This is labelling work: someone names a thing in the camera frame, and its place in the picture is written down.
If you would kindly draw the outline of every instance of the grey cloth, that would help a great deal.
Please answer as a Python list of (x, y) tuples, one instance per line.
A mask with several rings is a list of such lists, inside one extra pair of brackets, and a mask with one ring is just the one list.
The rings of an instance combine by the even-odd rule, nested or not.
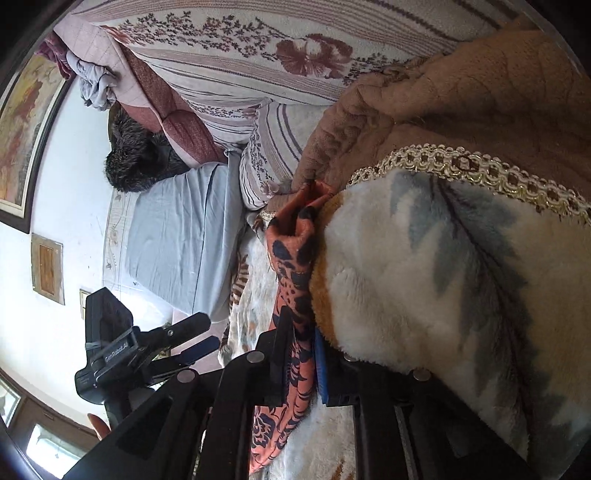
[(115, 103), (117, 98), (111, 87), (117, 85), (117, 79), (109, 70), (79, 59), (70, 50), (66, 53), (66, 60), (80, 77), (80, 95), (86, 106), (104, 111)]
[(240, 155), (159, 181), (138, 197), (126, 268), (143, 287), (187, 314), (228, 318), (230, 269), (244, 215)]

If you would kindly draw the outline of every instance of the fleece blanket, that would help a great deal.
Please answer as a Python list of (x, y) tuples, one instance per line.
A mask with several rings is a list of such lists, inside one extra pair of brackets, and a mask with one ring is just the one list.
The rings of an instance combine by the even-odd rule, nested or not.
[(316, 322), (356, 358), (431, 370), (556, 479), (591, 436), (590, 215), (498, 158), (402, 148), (321, 213)]
[(523, 18), (451, 55), (368, 74), (324, 113), (292, 191), (307, 179), (342, 189), (357, 169), (425, 143), (484, 151), (591, 198), (591, 80)]

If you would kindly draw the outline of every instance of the wall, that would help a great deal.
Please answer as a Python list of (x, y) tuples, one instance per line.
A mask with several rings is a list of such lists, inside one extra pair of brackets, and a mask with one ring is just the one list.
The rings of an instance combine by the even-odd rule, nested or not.
[(79, 290), (101, 288), (111, 187), (103, 162), (111, 146), (107, 112), (84, 106), (70, 88), (45, 148), (31, 232), (62, 243), (65, 306), (33, 292), (31, 240), (0, 223), (0, 367), (59, 413), (88, 424), (104, 409), (76, 394), (86, 364)]

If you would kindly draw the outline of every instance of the brown blanket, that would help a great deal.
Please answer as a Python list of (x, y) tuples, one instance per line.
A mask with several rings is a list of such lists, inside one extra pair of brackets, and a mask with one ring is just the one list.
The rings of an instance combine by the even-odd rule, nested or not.
[(591, 80), (523, 19), (449, 56), (368, 74), (325, 112), (292, 191), (307, 179), (343, 189), (357, 169), (425, 143), (486, 152), (591, 198)]

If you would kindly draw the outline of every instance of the pillow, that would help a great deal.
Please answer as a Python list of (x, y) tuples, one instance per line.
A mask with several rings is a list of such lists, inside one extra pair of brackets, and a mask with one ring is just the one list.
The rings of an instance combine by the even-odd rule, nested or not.
[(259, 210), (276, 193), (288, 193), (308, 138), (327, 106), (270, 102), (258, 109), (242, 153), (240, 188), (246, 208)]
[(139, 195), (126, 267), (142, 286), (187, 314), (229, 316), (230, 269), (242, 232), (240, 156), (159, 181)]

